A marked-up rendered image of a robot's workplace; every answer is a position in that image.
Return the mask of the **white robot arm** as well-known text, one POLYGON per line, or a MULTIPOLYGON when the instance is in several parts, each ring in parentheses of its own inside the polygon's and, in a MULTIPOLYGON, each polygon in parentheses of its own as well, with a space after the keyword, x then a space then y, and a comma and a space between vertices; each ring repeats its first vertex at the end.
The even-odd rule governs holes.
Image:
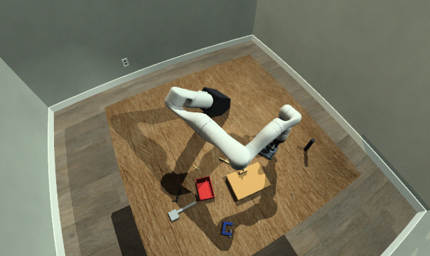
POLYGON ((207 92, 190 91, 179 87, 172 87, 164 101, 167 108, 178 115, 205 141, 216 146, 229 160, 235 170, 245 169, 251 160, 258 155, 274 139, 284 141, 291 130, 301 121, 301 115, 290 105, 284 105, 279 111, 279 119, 273 119, 264 127, 253 140, 243 146, 229 136, 209 116, 198 112, 187 112, 187 108, 210 108, 213 97, 207 92))

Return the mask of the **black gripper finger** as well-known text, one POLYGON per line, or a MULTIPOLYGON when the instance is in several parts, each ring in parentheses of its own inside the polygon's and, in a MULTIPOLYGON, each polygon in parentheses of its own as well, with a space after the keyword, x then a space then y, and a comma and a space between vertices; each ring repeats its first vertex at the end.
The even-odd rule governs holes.
POLYGON ((278 145, 279 145, 279 144, 276 145, 275 143, 274 144, 273 143, 274 143, 274 141, 272 142, 272 146, 270 147, 271 151, 274 151, 276 149, 276 147, 278 147, 278 145))

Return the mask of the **red open tray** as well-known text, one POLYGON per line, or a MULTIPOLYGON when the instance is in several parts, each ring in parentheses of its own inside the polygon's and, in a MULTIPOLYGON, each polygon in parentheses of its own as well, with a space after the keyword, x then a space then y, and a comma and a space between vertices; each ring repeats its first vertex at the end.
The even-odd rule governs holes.
POLYGON ((200 201, 208 200, 215 197, 213 186, 209 176, 198 178, 196 184, 200 193, 200 201))

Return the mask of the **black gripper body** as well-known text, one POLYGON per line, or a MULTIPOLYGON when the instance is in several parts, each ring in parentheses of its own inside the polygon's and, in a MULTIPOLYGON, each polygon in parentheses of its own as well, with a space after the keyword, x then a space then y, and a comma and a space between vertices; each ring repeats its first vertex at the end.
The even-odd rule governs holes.
MULTIPOLYGON (((278 143, 278 144, 280 144, 280 143, 283 143, 283 142, 285 142, 285 140, 284 140, 284 141, 279 141, 278 139, 275 139, 275 140, 274 140, 274 143, 275 143, 276 145, 277 145, 277 143, 278 143)), ((274 143, 273 143, 273 144, 274 144, 274 143)), ((276 145, 275 145, 275 146, 276 146, 276 145)))

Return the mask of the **light tan wooden slab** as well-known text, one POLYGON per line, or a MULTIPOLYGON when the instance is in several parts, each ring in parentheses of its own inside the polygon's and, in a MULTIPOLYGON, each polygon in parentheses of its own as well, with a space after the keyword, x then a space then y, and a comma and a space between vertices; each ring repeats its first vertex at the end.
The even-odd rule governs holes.
POLYGON ((243 174, 239 171, 228 174, 227 180, 237 201, 271 186, 259 162, 247 166, 247 172, 243 174))

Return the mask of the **black cylinder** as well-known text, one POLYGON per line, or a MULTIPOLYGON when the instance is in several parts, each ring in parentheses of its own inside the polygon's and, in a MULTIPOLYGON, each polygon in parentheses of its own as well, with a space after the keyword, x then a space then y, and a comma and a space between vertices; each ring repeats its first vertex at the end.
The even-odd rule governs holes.
POLYGON ((310 142, 305 146, 303 150, 307 151, 314 142, 315 142, 315 139, 311 139, 310 142))

